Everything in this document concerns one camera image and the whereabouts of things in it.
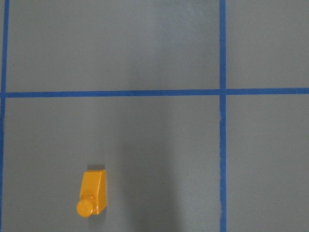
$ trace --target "orange block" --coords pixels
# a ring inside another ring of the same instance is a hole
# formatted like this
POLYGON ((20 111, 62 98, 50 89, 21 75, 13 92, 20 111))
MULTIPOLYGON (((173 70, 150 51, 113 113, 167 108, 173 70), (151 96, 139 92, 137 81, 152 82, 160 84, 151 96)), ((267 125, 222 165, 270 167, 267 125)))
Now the orange block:
POLYGON ((77 203, 77 213, 82 217, 99 214, 107 206, 106 171, 89 170, 84 172, 80 201, 77 203))

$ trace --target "vertical blue line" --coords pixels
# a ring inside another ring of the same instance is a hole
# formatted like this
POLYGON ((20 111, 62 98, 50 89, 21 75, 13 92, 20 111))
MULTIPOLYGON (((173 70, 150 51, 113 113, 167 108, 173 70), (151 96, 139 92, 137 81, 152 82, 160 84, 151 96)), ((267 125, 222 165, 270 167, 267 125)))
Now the vertical blue line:
POLYGON ((6 63, 8 50, 9 31, 9 8, 10 1, 5 0, 3 19, 3 44, 2 44, 2 71, 1 71, 1 107, 0 107, 0 231, 2 220, 2 176, 3 176, 3 148, 4 148, 4 115, 5 115, 5 93, 6 93, 6 63))
POLYGON ((225 0, 220 0, 220 232, 226 232, 226 25, 225 0))

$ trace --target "blue grid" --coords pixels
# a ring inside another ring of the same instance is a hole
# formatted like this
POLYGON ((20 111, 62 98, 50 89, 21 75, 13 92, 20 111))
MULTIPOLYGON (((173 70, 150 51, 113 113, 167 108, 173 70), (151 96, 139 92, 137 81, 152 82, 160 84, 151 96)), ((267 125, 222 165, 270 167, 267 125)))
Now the blue grid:
POLYGON ((220 88, 179 90, 119 90, 119 91, 55 91, 55 92, 6 92, 7 45, 9 29, 9 5, 4 3, 1 107, 0 107, 0 201, 2 201, 2 173, 4 148, 4 116, 6 98, 65 98, 65 97, 145 97, 145 96, 219 96, 220 97, 220 232, 226 232, 226 96, 309 94, 309 88, 226 88, 226 10, 225 0, 220 0, 220 88))

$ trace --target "floor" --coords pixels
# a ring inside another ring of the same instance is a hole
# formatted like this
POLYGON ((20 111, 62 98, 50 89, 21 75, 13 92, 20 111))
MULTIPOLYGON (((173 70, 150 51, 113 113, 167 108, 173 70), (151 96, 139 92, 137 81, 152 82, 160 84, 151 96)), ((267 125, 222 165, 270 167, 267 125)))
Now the floor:
POLYGON ((308 9, 1 1, 1 231, 308 232, 308 9))

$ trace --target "blue line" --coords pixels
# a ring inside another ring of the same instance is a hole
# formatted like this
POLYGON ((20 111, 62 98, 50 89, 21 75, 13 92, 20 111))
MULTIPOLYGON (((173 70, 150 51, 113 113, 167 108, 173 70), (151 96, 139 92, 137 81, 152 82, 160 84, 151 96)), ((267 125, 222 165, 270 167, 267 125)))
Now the blue line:
POLYGON ((182 90, 119 90, 119 91, 63 91, 63 92, 8 92, 7 98, 60 97, 141 97, 141 96, 205 96, 219 95, 219 89, 182 90))
POLYGON ((227 95, 309 94, 309 88, 240 88, 227 89, 227 95))
POLYGON ((220 0, 220 232, 226 232, 226 21, 220 0))
POLYGON ((0 231, 2 218, 2 177, 3 177, 3 151, 4 151, 4 115, 6 97, 6 64, 8 50, 8 31, 9 31, 9 8, 10 1, 5 0, 4 20, 3 20, 3 44, 2 44, 2 70, 1 70, 1 107, 0 107, 0 231))

